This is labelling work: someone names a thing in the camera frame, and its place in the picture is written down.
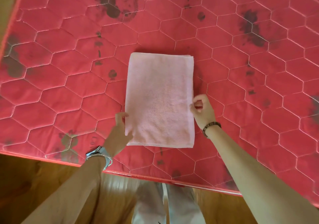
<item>silver watch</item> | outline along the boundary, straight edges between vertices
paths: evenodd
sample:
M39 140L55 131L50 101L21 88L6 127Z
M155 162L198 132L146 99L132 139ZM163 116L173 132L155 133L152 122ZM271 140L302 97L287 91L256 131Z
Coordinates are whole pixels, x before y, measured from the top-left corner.
M108 152L106 151L106 149L102 146L98 146L97 148L94 148L90 151L88 151L86 154L85 154L85 160L87 160L88 158L90 157L95 157L95 156L102 156L102 157L105 157L105 160L106 160L106 165L103 169L103 171L108 167L110 166L112 163L113 163L113 160L111 158L111 156L108 154Z

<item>folded towel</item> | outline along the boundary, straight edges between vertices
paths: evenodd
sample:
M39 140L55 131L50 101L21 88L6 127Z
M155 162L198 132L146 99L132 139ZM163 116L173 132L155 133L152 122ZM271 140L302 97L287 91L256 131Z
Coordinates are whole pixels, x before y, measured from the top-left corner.
M129 145L194 146L192 56L132 53L126 86L125 133Z

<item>wristwatch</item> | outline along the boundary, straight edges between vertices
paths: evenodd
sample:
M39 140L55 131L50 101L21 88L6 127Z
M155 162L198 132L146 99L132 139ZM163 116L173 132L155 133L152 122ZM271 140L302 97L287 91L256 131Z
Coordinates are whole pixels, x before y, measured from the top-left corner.
M85 154L85 160L87 160L88 158L90 157L95 157L95 156L102 156L102 157L105 157L105 160L106 160L106 165L103 169L103 171L108 167L110 166L112 163L113 163L113 160L111 158L111 156L108 154L108 152L106 151L105 147L102 147L102 146L98 146L90 151L88 151L86 154Z

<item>leg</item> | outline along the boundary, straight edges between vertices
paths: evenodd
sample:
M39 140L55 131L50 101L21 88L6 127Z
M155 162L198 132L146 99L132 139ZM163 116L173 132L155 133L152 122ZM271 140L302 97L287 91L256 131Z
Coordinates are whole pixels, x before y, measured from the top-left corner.
M166 224L162 183L142 184L136 195L132 224Z
M205 224L204 216L195 202L192 188L168 184L166 188L171 224Z

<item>red mattress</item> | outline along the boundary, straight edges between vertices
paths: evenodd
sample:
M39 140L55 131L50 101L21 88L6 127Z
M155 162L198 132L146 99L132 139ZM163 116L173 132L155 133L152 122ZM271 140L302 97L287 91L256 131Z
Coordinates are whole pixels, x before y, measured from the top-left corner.
M132 52L194 56L194 95L319 206L319 0L17 0L0 68L3 154L80 165L124 110ZM192 149L128 146L107 172L240 194Z

